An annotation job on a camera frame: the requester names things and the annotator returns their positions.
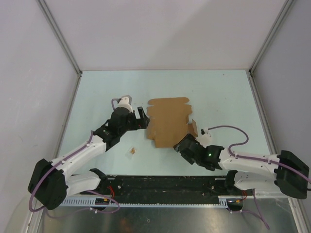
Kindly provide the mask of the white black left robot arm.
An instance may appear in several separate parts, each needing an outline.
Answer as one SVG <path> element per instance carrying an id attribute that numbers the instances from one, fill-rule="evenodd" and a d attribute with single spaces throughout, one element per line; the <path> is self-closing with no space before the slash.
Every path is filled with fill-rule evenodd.
<path id="1" fill-rule="evenodd" d="M 89 139 L 78 148 L 51 161 L 39 160 L 28 185 L 28 192 L 31 194 L 29 210 L 37 212 L 37 209 L 32 207 L 34 199 L 37 199 L 43 208 L 53 210 L 69 196 L 81 192 L 104 193 L 107 190 L 104 173 L 97 168 L 78 175 L 75 171 L 91 159 L 110 150 L 128 131 L 147 129 L 150 119 L 142 107 L 138 107 L 138 113 L 139 117 L 136 117 L 133 110 L 125 106 L 117 107 L 110 119 L 92 131 Z"/>

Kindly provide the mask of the brown cardboard box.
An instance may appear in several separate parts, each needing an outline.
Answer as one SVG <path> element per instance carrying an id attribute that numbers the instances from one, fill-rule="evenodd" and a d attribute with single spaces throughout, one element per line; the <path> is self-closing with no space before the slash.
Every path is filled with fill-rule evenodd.
<path id="1" fill-rule="evenodd" d="M 173 148 L 187 134 L 198 136 L 196 122 L 189 122 L 192 107 L 187 97 L 158 98 L 148 101 L 150 123 L 147 138 L 156 148 Z"/>

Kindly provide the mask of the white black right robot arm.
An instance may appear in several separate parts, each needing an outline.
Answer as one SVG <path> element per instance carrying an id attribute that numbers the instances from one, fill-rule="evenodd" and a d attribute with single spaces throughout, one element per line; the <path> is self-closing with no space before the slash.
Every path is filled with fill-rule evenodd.
<path id="1" fill-rule="evenodd" d="M 203 145 L 187 134 L 174 150 L 190 164 L 207 170 L 227 170 L 224 189 L 230 195 L 240 190 L 282 193 L 296 199 L 306 199 L 309 167 L 292 152 L 257 155 L 234 152 L 216 145 Z"/>

